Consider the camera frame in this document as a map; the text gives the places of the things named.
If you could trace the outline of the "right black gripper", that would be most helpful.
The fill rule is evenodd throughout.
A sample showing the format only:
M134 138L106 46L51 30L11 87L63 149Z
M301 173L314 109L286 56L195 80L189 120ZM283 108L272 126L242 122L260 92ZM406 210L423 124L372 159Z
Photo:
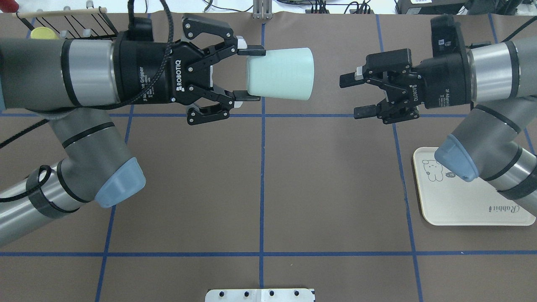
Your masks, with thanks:
M376 117L388 125L418 119L420 104L426 109L469 104L468 76L468 60L459 53L414 65L411 50L405 48L367 55L364 65L339 77L339 87L368 83L388 91L383 101L354 108L354 119Z

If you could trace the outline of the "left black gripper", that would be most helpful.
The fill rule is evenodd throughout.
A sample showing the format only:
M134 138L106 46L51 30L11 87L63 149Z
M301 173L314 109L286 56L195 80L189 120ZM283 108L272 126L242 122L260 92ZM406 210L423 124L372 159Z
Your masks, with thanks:
M190 105L187 123L199 125L230 117L237 102L257 102L260 96L248 91L226 91L212 87L211 66L234 55L264 57L264 46L250 44L224 21L201 15L184 14L182 30L185 41L172 45L169 61L154 86L135 104L168 104L176 101ZM113 63L117 94L121 102L138 95L161 66L165 43L129 41L123 33L113 46ZM188 71L189 68L204 68ZM200 107L196 102L205 98L215 102Z

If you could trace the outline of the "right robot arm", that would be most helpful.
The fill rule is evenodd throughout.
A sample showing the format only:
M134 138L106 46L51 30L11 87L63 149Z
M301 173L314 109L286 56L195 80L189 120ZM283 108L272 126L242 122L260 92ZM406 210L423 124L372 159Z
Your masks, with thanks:
M508 200L536 214L536 155L514 142L536 118L536 37L467 50L456 44L414 66L409 49L370 54L339 77L341 88L370 84L385 93L356 107L355 119L384 124L417 119L426 109L473 107L435 152L456 176L481 178Z

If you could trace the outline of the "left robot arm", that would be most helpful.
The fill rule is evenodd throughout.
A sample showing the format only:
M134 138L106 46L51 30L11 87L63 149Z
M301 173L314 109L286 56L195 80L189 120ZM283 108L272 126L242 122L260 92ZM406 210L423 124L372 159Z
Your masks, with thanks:
M26 109L49 124L67 157L39 166L1 192L1 245L96 201L111 208L138 193L146 178L109 117L130 104L179 103L190 125L227 119L246 91L214 86L212 67L227 57L267 58L228 23L185 15L186 36L155 42L151 20L129 14L109 39L2 39L1 109Z

